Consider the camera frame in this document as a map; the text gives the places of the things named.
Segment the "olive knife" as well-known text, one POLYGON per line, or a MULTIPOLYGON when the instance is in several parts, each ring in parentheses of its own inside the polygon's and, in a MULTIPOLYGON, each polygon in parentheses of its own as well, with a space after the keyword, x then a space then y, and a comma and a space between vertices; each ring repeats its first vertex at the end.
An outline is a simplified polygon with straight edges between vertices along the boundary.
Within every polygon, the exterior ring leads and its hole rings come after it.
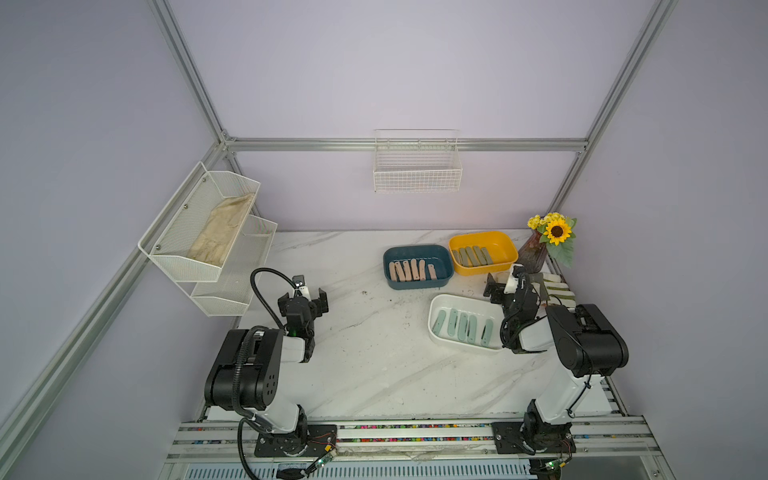
POLYGON ((462 259, 462 264, 463 264, 465 267, 471 267, 471 266, 472 266, 472 264, 471 264, 471 262, 470 262, 470 260, 469 260, 469 257, 467 256, 467 254, 466 254, 465 250, 464 250, 464 249, 460 249, 460 250, 459 250, 459 254, 460 254, 460 256, 461 256, 461 259, 462 259))
POLYGON ((481 252, 482 252, 482 254, 483 254, 483 257, 484 257, 484 259, 485 259, 485 261, 486 261, 486 264, 487 264, 487 265, 491 265, 491 264, 493 264, 493 260, 492 260, 492 258, 491 258, 491 256, 490 256, 490 253, 489 253, 489 251, 487 250, 487 248, 486 248, 486 247, 481 247, 481 252))
POLYGON ((484 255, 482 249, 479 246, 474 246, 473 247, 473 251, 475 253, 475 256, 478 259, 479 264, 480 265, 486 265, 487 264, 487 260, 486 260, 486 257, 484 255))
POLYGON ((456 261, 456 263, 462 267, 465 267, 465 262, 461 252, 459 250, 453 250, 452 254, 454 256, 454 260, 456 261))
POLYGON ((468 255, 468 257, 469 257, 469 259, 470 259, 470 261, 471 261, 472 265, 473 265, 474 267, 478 267, 478 266, 480 266, 480 265, 481 265, 481 263, 480 263, 480 261, 478 260, 478 258, 477 258, 477 256, 476 256, 476 254, 475 254, 475 252, 474 252, 474 250, 473 250, 473 248, 472 248, 472 247, 467 247, 467 248, 466 248, 466 251, 467 251, 467 255, 468 255))

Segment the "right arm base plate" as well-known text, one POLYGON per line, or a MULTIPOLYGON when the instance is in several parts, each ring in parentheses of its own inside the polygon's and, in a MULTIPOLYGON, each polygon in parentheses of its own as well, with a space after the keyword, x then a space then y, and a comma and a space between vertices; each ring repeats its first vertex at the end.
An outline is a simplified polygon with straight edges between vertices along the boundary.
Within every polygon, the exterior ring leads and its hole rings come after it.
POLYGON ((498 454, 572 454, 576 450, 570 423, 494 422, 491 428, 498 454))

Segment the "yellow storage box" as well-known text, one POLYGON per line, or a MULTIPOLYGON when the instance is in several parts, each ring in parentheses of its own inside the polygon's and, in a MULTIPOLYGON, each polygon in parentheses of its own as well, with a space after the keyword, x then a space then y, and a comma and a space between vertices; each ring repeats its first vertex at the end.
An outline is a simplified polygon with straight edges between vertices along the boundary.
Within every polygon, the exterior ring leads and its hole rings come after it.
POLYGON ((462 234, 449 240, 454 270, 462 276, 508 270, 518 260, 511 238, 501 231, 462 234))

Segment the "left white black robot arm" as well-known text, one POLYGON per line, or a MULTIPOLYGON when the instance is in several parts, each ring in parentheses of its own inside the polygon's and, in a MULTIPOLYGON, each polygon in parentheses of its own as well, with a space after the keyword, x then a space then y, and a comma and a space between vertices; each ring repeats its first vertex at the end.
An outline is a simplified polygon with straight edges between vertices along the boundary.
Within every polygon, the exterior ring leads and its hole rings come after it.
POLYGON ((327 293, 320 289, 313 298, 304 276, 289 277, 269 267, 252 271, 250 285, 276 326, 227 332, 204 384, 205 405, 237 414, 260 434, 302 439, 308 434, 306 413, 280 397, 281 366, 311 360, 316 320, 329 312, 327 293), (276 308, 257 286, 256 277, 262 273, 275 275, 290 287, 278 298, 276 308))

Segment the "white storage box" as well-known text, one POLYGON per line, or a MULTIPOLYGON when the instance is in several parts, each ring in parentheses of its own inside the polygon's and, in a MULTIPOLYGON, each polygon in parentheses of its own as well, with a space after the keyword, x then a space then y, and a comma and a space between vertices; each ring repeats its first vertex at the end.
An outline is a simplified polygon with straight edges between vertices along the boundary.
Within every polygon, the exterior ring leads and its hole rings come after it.
POLYGON ((427 330, 431 339, 442 346, 450 347, 453 349, 471 352, 473 354, 491 355, 503 350, 503 345, 500 340, 500 328, 501 321, 503 320, 502 308, 499 305, 492 304, 487 300, 475 299, 451 294, 440 294, 433 298, 430 304, 429 317, 427 323, 427 330), (442 335, 440 337, 435 336, 431 329, 432 325, 437 317, 437 313, 440 309, 447 311, 448 317, 446 325, 443 328, 442 335), (477 317, 477 335, 476 342, 469 344, 467 340, 460 342, 457 339, 457 331, 454 337, 449 337, 446 333, 450 310, 455 309, 459 315, 464 312, 468 318, 470 315, 477 317), (481 334, 487 319, 491 318, 494 321, 493 336, 489 347, 483 347, 481 345, 481 334))

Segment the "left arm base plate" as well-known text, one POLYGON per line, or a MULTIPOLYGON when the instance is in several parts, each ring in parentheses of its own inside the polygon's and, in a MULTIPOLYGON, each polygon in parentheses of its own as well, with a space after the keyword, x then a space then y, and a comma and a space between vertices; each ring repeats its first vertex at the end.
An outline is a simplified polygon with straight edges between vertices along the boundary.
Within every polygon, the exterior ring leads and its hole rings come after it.
POLYGON ((316 458, 336 444, 338 427, 333 424, 308 424, 291 433, 259 436, 253 449, 257 458, 316 458))

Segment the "mint knife short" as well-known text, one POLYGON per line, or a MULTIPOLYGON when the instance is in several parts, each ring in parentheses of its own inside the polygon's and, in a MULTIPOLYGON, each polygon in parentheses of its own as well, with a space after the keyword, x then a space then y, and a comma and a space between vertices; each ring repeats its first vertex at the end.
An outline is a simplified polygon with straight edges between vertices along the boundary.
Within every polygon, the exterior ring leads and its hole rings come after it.
POLYGON ((448 319, 448 325, 446 333, 449 337, 454 337, 456 335, 458 326, 458 311, 455 309, 450 310, 449 319, 448 319))

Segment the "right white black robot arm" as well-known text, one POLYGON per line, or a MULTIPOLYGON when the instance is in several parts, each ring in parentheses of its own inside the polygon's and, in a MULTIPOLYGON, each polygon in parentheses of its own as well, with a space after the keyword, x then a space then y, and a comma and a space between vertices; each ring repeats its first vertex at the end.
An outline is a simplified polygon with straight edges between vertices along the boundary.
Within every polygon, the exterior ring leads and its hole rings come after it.
POLYGON ((492 425, 500 453, 562 453, 577 407, 592 388, 629 361, 626 342, 595 304, 579 304, 552 274, 516 265, 507 280, 489 274, 483 296, 502 309, 499 338, 515 354, 554 350, 560 366, 520 421, 492 425))

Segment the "dark teal storage box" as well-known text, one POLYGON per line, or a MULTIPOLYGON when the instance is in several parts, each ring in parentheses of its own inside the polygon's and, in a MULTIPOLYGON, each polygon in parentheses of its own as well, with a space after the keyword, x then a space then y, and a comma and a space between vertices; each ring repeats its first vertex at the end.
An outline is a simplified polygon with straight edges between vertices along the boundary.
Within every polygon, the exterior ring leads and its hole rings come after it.
POLYGON ((454 268, 451 263, 448 250, 443 246, 437 244, 418 244, 418 245, 405 245, 396 246, 386 250, 382 257, 384 275, 387 283, 393 290, 414 290, 414 289, 430 289, 430 288, 442 288, 446 286, 449 280, 452 278, 454 268), (401 264, 404 260, 410 262, 411 259, 416 259, 417 262, 420 259, 426 261, 426 280, 410 282, 393 282, 390 279, 390 273, 388 264, 389 262, 399 261, 401 264), (427 272, 427 265, 434 264, 437 272, 438 279, 431 280, 427 272))

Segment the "mint knife top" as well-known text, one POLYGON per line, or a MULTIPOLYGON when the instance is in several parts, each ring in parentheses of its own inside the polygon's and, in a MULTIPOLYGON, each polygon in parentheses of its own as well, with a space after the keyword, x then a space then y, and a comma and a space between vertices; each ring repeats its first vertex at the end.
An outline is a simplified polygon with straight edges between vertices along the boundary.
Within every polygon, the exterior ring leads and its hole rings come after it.
POLYGON ((481 334, 481 345, 483 347, 490 346, 490 342, 493 336, 493 328, 494 328, 494 321, 491 318, 487 319, 481 334))

